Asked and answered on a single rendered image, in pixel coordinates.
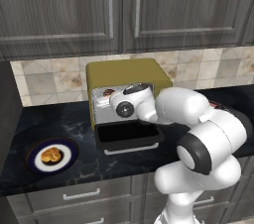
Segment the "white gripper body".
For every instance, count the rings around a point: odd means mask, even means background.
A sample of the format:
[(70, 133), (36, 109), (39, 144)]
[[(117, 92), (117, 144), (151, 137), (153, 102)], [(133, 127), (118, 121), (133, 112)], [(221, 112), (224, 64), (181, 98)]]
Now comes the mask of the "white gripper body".
[(101, 97), (96, 99), (97, 108), (105, 108), (110, 106), (109, 97)]

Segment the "olive toaster oven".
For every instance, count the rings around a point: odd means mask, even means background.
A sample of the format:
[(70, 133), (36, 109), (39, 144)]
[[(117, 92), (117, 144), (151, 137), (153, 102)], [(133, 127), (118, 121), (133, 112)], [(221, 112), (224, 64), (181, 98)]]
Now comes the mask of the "olive toaster oven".
[(153, 94), (157, 97), (162, 89), (173, 86), (153, 58), (92, 61), (86, 65), (85, 72), (91, 128), (95, 125), (92, 89), (148, 82), (154, 86)]

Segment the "black toaster oven door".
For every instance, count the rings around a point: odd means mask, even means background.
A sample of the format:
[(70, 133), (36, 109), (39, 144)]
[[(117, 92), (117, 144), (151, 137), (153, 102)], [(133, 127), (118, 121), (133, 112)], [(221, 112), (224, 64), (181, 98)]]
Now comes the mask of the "black toaster oven door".
[(156, 125), (138, 120), (98, 124), (94, 127), (94, 134), (96, 147), (108, 151), (151, 146), (165, 139)]

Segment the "golden brown bread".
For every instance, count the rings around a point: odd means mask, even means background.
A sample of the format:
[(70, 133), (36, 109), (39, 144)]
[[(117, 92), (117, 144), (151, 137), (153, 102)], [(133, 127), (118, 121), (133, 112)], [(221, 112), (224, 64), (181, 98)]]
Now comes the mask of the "golden brown bread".
[(42, 153), (41, 159), (44, 163), (58, 162), (61, 159), (60, 150), (58, 148), (50, 148)]

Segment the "grey wooden cupboard door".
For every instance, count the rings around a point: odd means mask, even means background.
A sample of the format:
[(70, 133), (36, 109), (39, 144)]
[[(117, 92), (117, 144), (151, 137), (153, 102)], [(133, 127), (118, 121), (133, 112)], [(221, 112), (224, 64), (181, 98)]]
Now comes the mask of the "grey wooden cupboard door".
[(203, 48), (236, 43), (241, 0), (140, 0), (139, 37), (134, 37), (136, 0), (123, 0), (126, 53)]
[(121, 51), (121, 0), (0, 0), (0, 60), (98, 56)]
[(254, 46), (254, 0), (251, 0), (242, 34), (242, 46)]

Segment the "red steak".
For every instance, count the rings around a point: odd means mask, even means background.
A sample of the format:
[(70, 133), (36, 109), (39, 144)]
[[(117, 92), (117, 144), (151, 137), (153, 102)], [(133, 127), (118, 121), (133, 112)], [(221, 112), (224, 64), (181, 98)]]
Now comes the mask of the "red steak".
[(221, 104), (213, 102), (213, 101), (209, 101), (209, 105), (213, 107), (214, 109), (221, 109), (221, 110), (223, 109)]

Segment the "blue and white plate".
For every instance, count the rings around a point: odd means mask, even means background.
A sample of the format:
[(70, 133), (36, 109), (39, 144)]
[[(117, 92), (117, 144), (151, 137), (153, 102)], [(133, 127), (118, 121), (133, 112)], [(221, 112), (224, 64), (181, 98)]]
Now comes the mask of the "blue and white plate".
[[(58, 162), (44, 163), (41, 155), (50, 148), (60, 150), (61, 159)], [(29, 172), (37, 175), (54, 175), (70, 168), (79, 155), (79, 148), (74, 140), (66, 137), (53, 137), (34, 144), (27, 152), (25, 165)]]

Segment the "dark grey tall cabinet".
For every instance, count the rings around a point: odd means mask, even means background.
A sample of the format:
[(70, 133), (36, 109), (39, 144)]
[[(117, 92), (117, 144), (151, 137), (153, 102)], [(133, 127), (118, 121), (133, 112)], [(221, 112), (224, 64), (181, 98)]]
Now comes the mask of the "dark grey tall cabinet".
[[(0, 175), (13, 140), (23, 105), (8, 61), (0, 62)], [(16, 224), (5, 197), (0, 196), (0, 224)]]

